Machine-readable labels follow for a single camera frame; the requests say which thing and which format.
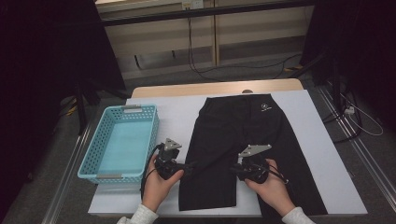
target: metal rail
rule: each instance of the metal rail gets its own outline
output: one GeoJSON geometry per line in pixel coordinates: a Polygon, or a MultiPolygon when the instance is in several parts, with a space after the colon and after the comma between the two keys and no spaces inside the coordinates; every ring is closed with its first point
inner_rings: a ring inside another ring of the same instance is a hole
{"type": "MultiPolygon", "coordinates": [[[[334,116],[337,118],[337,112],[334,105],[332,104],[332,95],[328,91],[319,89],[322,93],[321,96],[326,103],[327,107],[332,111],[334,116]]],[[[343,130],[346,137],[353,136],[356,132],[353,129],[352,124],[345,118],[340,117],[337,122],[341,129],[343,130]]],[[[363,144],[359,137],[349,140],[350,144],[355,149],[358,156],[361,158],[364,166],[369,171],[370,175],[374,179],[375,183],[381,189],[388,203],[392,207],[393,211],[396,213],[396,188],[393,183],[389,180],[388,176],[379,167],[378,163],[375,161],[374,157],[371,155],[368,148],[363,144]]]]}
{"type": "MultiPolygon", "coordinates": [[[[95,117],[97,112],[97,108],[94,109],[92,113],[92,118],[95,117]]],[[[64,175],[62,176],[61,183],[59,184],[58,188],[54,196],[52,197],[52,201],[49,204],[49,208],[47,209],[46,215],[44,216],[42,224],[54,224],[56,223],[58,216],[61,212],[62,205],[64,204],[64,199],[66,198],[67,191],[69,190],[69,186],[73,175],[75,174],[75,170],[78,167],[78,158],[81,155],[82,149],[87,143],[88,136],[92,131],[93,122],[89,121],[87,127],[85,128],[84,132],[78,136],[77,142],[73,149],[72,155],[70,157],[69,162],[64,170],[64,175]]]]}
{"type": "Polygon", "coordinates": [[[203,16],[214,16],[233,14],[251,11],[264,11],[272,9],[281,9],[288,7],[307,7],[313,6],[317,0],[292,0],[292,1],[276,1],[269,3],[250,4],[244,6],[231,6],[231,7],[207,7],[194,10],[180,10],[174,12],[164,12],[152,15],[134,16],[134,17],[120,17],[102,19],[104,26],[124,25],[131,23],[141,23],[148,21],[169,21],[176,19],[187,19],[203,16]]]}

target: white tabletop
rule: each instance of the white tabletop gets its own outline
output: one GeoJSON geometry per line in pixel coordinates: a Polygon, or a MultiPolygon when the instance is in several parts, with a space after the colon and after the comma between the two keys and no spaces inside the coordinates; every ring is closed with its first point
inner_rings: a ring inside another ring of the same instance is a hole
{"type": "MultiPolygon", "coordinates": [[[[361,215],[367,210],[353,185],[307,91],[271,93],[293,128],[320,196],[329,215],[361,215]]],[[[208,95],[134,98],[127,105],[155,104],[160,127],[157,144],[170,137],[183,147],[177,162],[184,162],[198,111],[208,95]]],[[[130,216],[141,203],[140,186],[133,184],[99,185],[89,213],[102,217],[130,216]]],[[[158,210],[161,217],[259,217],[256,194],[237,181],[236,207],[178,211],[178,184],[158,210]]]]}

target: white logo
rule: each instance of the white logo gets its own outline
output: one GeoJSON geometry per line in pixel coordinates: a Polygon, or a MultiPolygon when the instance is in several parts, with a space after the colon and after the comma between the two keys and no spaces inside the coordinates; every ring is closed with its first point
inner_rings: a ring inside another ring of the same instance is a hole
{"type": "Polygon", "coordinates": [[[272,109],[272,107],[270,107],[268,104],[262,104],[262,111],[266,111],[272,109]]]}

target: black shorts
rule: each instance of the black shorts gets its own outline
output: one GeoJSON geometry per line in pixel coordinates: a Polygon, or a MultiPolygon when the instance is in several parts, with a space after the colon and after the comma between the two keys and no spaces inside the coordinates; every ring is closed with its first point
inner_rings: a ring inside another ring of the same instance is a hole
{"type": "MultiPolygon", "coordinates": [[[[230,171],[248,145],[267,145],[264,158],[276,161],[290,183],[288,192],[307,215],[326,215],[315,181],[293,129],[270,94],[207,98],[195,121],[186,163],[196,161],[190,178],[182,178],[179,210],[236,206],[236,175],[230,171]]],[[[262,201],[264,217],[277,212],[262,201]]]]}

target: white sleeve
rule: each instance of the white sleeve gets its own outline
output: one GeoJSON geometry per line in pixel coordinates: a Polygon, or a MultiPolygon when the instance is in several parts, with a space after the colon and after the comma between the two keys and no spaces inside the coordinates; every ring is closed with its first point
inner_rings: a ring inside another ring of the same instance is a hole
{"type": "Polygon", "coordinates": [[[286,224],[315,224],[309,217],[305,215],[301,207],[295,207],[288,212],[282,221],[286,224]]]}
{"type": "Polygon", "coordinates": [[[122,217],[117,224],[152,224],[158,215],[145,205],[139,204],[132,218],[122,217]]]}

